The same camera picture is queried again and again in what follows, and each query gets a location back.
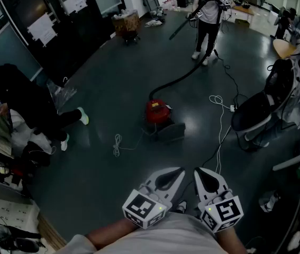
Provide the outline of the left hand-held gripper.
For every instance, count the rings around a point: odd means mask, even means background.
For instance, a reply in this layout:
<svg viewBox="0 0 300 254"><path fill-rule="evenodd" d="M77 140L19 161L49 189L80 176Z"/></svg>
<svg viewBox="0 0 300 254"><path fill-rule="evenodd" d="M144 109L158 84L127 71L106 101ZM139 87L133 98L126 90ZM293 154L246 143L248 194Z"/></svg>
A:
<svg viewBox="0 0 300 254"><path fill-rule="evenodd" d="M185 174L182 167L155 171L145 184L132 190L126 199L122 206L125 218L143 229L161 221L173 208L172 200Z"/></svg>

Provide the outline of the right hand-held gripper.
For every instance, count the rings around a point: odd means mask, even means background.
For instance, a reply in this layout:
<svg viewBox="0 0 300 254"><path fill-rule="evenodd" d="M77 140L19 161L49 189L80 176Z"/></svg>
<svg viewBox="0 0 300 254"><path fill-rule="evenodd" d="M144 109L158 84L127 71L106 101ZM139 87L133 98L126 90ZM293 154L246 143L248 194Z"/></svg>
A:
<svg viewBox="0 0 300 254"><path fill-rule="evenodd" d="M220 174L197 167L194 169L194 184L199 198L204 198L206 194L218 194L213 199L198 204L201 212L199 218L212 232L233 227L244 216L238 195L232 194L232 190L228 189L225 179Z"/></svg>

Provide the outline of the person's right forearm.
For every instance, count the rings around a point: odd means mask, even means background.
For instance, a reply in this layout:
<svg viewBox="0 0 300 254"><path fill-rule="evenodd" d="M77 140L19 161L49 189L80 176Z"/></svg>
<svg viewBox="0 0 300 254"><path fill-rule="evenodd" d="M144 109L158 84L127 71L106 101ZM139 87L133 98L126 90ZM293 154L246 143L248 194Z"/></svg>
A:
<svg viewBox="0 0 300 254"><path fill-rule="evenodd" d="M245 246L238 238L234 227L216 233L218 244L228 254L248 254Z"/></svg>

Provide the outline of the person's left forearm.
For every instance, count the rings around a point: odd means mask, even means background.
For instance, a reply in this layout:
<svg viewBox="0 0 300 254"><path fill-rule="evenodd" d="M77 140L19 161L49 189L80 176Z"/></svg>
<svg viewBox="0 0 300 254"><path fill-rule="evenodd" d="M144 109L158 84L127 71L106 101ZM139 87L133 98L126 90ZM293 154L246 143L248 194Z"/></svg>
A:
<svg viewBox="0 0 300 254"><path fill-rule="evenodd" d="M96 229L86 234L85 237L93 244L97 250L113 244L120 238L132 233L139 226L128 219L118 220L108 226Z"/></svg>

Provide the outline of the black bag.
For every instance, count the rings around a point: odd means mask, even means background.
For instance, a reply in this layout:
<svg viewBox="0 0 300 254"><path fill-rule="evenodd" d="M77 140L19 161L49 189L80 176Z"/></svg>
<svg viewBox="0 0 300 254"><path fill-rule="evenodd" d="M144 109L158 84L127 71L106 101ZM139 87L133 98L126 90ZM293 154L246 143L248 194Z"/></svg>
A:
<svg viewBox="0 0 300 254"><path fill-rule="evenodd" d="M34 142L28 141L20 156L20 164L26 169L48 167L50 165L50 155Z"/></svg>

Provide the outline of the clear plastic bag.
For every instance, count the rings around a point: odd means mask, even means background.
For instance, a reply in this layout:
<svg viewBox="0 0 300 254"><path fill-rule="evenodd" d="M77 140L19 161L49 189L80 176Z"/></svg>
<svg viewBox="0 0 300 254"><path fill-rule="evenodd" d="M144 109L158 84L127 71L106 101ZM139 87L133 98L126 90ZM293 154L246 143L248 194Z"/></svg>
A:
<svg viewBox="0 0 300 254"><path fill-rule="evenodd" d="M60 87L51 80L47 81L47 88L51 95L53 104L58 112L66 104L66 102L77 93L75 88Z"/></svg>

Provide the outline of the white plastic bag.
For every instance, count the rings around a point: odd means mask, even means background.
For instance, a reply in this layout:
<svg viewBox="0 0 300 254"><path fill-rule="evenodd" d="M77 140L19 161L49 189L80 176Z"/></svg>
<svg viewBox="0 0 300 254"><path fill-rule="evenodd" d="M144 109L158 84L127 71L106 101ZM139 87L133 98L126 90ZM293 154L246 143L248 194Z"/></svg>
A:
<svg viewBox="0 0 300 254"><path fill-rule="evenodd" d="M13 125L11 144L14 156L20 156L29 141L40 147L39 150L52 154L51 141L43 133L35 134L36 129L29 128L23 117L15 110L10 110L10 115Z"/></svg>

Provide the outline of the grey vacuum cleaner base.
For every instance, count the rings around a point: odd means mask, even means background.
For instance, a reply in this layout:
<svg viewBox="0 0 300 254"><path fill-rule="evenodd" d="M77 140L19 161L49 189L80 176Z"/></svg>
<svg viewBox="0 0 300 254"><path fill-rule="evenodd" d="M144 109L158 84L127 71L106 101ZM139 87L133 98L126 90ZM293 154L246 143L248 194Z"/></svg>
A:
<svg viewBox="0 0 300 254"><path fill-rule="evenodd" d="M168 121L165 123L146 123L144 133L150 140L171 143L185 137L186 124Z"/></svg>

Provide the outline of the person's white shirt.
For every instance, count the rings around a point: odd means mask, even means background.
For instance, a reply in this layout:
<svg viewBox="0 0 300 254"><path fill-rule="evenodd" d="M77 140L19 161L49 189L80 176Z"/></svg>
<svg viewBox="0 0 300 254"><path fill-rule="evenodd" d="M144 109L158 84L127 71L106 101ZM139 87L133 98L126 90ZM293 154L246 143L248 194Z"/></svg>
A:
<svg viewBox="0 0 300 254"><path fill-rule="evenodd" d="M195 217L169 213L148 229L137 229L101 250L83 235L54 254L228 254Z"/></svg>

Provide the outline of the red vacuum cleaner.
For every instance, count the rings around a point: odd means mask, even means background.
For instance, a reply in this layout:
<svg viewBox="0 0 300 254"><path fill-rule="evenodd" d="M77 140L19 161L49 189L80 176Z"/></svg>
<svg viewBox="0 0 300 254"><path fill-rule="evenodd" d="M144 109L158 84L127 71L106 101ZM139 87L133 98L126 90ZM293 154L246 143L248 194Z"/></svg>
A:
<svg viewBox="0 0 300 254"><path fill-rule="evenodd" d="M171 111L161 99L152 99L147 101L145 109L145 118L149 126L164 126L171 122Z"/></svg>

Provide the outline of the black office chair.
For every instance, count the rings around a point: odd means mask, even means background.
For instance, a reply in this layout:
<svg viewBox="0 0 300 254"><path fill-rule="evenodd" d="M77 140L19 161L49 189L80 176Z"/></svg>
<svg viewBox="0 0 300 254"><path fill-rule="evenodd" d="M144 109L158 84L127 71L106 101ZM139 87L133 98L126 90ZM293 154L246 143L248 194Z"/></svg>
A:
<svg viewBox="0 0 300 254"><path fill-rule="evenodd" d="M263 127L263 130L257 134L262 139L272 114L287 103L295 88L296 77L292 60L278 59L272 65L264 89L241 104L232 115L231 127L237 136L241 150L253 152L262 147L262 144L258 143L245 148L241 144L240 137Z"/></svg>

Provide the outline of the round wooden table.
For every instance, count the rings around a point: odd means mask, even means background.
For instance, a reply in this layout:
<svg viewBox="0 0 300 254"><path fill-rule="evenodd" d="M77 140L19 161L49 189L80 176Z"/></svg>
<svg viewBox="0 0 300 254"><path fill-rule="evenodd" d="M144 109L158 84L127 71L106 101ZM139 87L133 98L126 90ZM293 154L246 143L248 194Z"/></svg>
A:
<svg viewBox="0 0 300 254"><path fill-rule="evenodd" d="M272 42L273 48L281 59L285 59L292 55L296 47L289 42L281 39L274 39Z"/></svg>

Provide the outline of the white drawer cabinet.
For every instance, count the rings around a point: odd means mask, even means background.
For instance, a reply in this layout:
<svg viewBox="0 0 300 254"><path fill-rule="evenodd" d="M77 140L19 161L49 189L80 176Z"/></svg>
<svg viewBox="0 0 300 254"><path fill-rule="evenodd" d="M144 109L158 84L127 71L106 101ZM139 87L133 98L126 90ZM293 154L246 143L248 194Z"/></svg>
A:
<svg viewBox="0 0 300 254"><path fill-rule="evenodd" d="M32 204L21 204L0 199L0 224L37 233L40 209Z"/></svg>

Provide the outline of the patterned wooden box on wheels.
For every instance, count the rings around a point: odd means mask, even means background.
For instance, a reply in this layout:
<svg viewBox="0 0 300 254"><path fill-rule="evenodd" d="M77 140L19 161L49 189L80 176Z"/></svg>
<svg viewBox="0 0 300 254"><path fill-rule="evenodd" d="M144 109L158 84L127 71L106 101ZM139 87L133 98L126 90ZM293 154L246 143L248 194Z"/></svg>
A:
<svg viewBox="0 0 300 254"><path fill-rule="evenodd" d="M116 35L121 37L127 46L140 40L140 18L137 10L122 10L121 14L113 15L111 20Z"/></svg>

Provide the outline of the black-framed glass doors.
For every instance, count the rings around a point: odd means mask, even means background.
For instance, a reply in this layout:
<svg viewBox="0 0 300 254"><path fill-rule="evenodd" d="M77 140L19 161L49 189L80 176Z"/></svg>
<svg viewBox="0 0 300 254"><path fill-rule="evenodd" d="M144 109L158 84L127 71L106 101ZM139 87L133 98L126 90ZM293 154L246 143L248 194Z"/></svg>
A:
<svg viewBox="0 0 300 254"><path fill-rule="evenodd" d="M63 86L113 32L111 17L123 0L86 0L87 7L67 15L65 0L0 0L0 65L14 64L30 79L45 74ZM58 34L46 47L28 26L44 13Z"/></svg>

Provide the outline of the wooden desk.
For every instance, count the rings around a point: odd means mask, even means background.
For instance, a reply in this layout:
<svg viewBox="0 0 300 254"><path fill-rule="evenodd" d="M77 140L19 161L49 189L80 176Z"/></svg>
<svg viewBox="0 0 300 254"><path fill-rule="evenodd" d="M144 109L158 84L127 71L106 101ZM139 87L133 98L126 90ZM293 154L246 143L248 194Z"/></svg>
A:
<svg viewBox="0 0 300 254"><path fill-rule="evenodd" d="M254 12L251 8L243 8L242 6L234 6L229 12L229 22L234 23L236 19L245 20L251 24Z"/></svg>

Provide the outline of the white taped paper sheet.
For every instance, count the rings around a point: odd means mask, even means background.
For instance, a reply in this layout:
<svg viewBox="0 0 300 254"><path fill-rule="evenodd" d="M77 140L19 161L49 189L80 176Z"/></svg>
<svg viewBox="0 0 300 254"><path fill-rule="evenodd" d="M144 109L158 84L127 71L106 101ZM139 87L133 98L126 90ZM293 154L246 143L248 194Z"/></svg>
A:
<svg viewBox="0 0 300 254"><path fill-rule="evenodd" d="M34 41L40 40L43 47L55 37L57 33L53 29L54 22L51 20L49 14L44 13L34 23L28 26L28 32L32 35Z"/></svg>
<svg viewBox="0 0 300 254"><path fill-rule="evenodd" d="M86 0L65 0L62 3L65 7L65 12L67 15L70 15L73 12L78 13L87 7Z"/></svg>

